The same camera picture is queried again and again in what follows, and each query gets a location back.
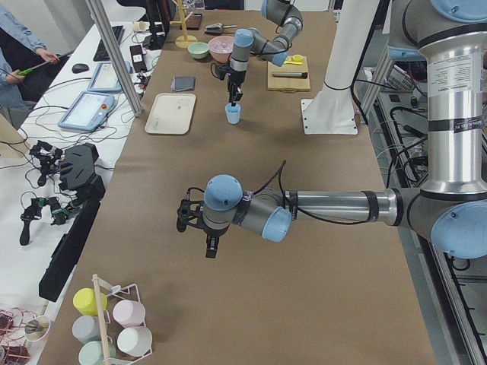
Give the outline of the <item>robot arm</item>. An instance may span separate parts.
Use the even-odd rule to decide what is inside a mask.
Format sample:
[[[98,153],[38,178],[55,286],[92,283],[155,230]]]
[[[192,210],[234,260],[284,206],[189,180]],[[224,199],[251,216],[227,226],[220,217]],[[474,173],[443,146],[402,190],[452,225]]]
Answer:
[[[228,64],[228,93],[229,101],[225,106],[227,111],[238,111],[243,92],[244,82],[250,55],[282,66],[293,39],[303,29],[301,12],[290,1],[264,1],[261,6],[262,16],[279,26],[280,31],[269,40],[255,27],[238,29],[234,35],[233,49]]]
[[[352,134],[348,89],[355,76],[339,70],[339,56],[360,66],[358,47],[369,41],[379,1],[344,1],[322,90],[301,107],[306,134]],[[351,45],[347,26],[359,11]],[[238,29],[228,74],[230,124],[240,121],[240,86],[252,52],[282,66],[304,19],[290,1],[263,1],[262,16],[282,28],[272,41],[255,27]],[[285,191],[282,164],[263,187],[245,190],[233,176],[209,180],[198,201],[196,228],[207,234],[206,257],[215,258],[219,237],[231,224],[281,242],[291,221],[307,216],[331,224],[384,222],[407,227],[441,251],[461,259],[486,256],[486,181],[482,178],[481,74],[486,47],[486,1],[392,1],[387,45],[392,60],[427,63],[428,177],[418,188],[383,192]]]

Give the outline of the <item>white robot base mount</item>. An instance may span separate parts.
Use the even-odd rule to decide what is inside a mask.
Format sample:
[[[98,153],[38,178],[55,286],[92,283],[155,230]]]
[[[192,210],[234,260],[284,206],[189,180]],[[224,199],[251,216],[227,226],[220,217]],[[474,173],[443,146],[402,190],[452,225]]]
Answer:
[[[323,88],[301,101],[307,135],[356,135],[352,83],[380,2],[348,0],[342,4]]]

